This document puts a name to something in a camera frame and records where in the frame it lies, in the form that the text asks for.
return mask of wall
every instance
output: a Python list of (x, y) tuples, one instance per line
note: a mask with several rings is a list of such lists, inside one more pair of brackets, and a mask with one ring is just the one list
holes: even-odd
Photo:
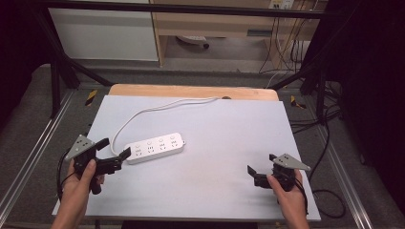
[[(108, 1), (148, 3), (148, 0)], [(65, 9), (50, 12), (63, 48), (71, 58), (158, 61), (149, 12)]]

